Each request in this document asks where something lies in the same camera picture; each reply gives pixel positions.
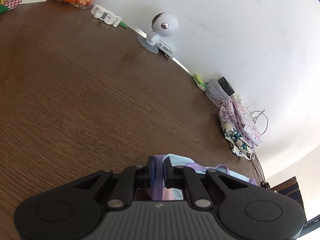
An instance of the light blue cloth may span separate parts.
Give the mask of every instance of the light blue cloth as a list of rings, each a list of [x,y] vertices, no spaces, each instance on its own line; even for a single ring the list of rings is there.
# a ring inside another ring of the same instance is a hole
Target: light blue cloth
[[[194,160],[192,160],[188,157],[183,157],[183,156],[175,155],[172,153],[165,155],[165,157],[163,159],[165,160],[167,157],[170,157],[170,161],[171,161],[172,166],[179,166],[179,165],[186,166],[187,164],[195,163]],[[203,168],[201,169],[200,167],[202,167],[202,166],[199,165],[198,170],[197,170],[197,168],[195,168],[196,173],[205,174],[205,171],[203,171]],[[227,170],[224,168],[218,168],[217,170],[221,171],[223,173],[227,173]],[[232,177],[241,179],[246,182],[250,181],[250,178],[247,178],[244,175],[241,175],[241,174],[236,173],[234,171],[229,171],[229,172],[230,172],[230,176],[232,176]],[[183,200],[183,194],[182,194],[181,189],[174,188],[174,189],[172,189],[172,191],[173,191],[174,200]]]

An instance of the purple fabric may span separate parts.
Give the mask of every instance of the purple fabric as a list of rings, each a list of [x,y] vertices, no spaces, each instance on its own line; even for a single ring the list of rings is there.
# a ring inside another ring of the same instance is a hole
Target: purple fabric
[[[151,199],[153,201],[162,200],[163,190],[163,158],[164,155],[155,155],[155,181],[153,188],[151,189]]]
[[[185,167],[193,168],[195,171],[206,171],[207,170],[206,167],[201,166],[198,163],[189,163],[189,164],[186,164]]]
[[[254,144],[250,139],[246,136],[246,134],[242,133],[242,131],[239,129],[237,117],[236,117],[236,108],[234,105],[234,101],[231,99],[227,99],[226,101],[226,107],[222,106],[219,108],[219,117],[227,123],[230,123],[233,125],[233,127],[236,128],[236,130],[241,134],[242,138],[245,140],[245,142],[250,146],[254,147]]]
[[[199,165],[198,163],[189,163],[187,165],[185,165],[186,167],[190,167],[193,168],[195,171],[206,171],[208,169],[225,169],[226,170],[226,174],[230,175],[230,171],[228,169],[228,167],[226,165],[223,164],[219,164],[215,167],[204,167]]]
[[[258,186],[255,179],[250,179],[249,183]]]

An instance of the pink floral cloth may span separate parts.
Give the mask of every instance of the pink floral cloth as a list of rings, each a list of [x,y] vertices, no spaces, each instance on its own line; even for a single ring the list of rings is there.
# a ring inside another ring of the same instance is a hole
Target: pink floral cloth
[[[236,99],[233,101],[233,105],[239,130],[243,135],[249,138],[249,140],[253,142],[255,146],[259,146],[261,143],[261,135],[252,119],[252,116],[249,114],[246,108],[239,104]]]
[[[238,120],[236,117],[236,111],[234,109],[234,105],[232,100],[227,99],[226,107],[220,107],[219,117],[224,122],[230,123],[232,126],[236,128],[236,130],[242,135],[244,141],[250,146],[254,147],[254,143],[244,134],[239,128]]]

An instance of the suction cup base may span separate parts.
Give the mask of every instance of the suction cup base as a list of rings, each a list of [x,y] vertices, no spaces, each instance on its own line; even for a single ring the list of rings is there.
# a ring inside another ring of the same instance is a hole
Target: suction cup base
[[[146,39],[143,37],[138,37],[137,41],[143,46],[145,47],[147,50],[151,51],[152,53],[158,54],[159,53],[159,49],[157,48],[156,45],[151,46],[149,43],[146,42]]]

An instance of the metal screw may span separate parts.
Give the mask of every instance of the metal screw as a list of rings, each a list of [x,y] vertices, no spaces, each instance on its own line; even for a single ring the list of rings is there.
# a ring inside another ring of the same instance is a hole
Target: metal screw
[[[207,199],[199,199],[195,202],[197,207],[206,208],[211,205],[211,202]]]
[[[162,23],[161,24],[161,28],[168,29],[169,28],[169,24],[168,23]]]
[[[124,205],[123,201],[120,199],[111,199],[108,202],[108,206],[109,207],[113,207],[113,208],[118,208],[118,207],[122,207]]]

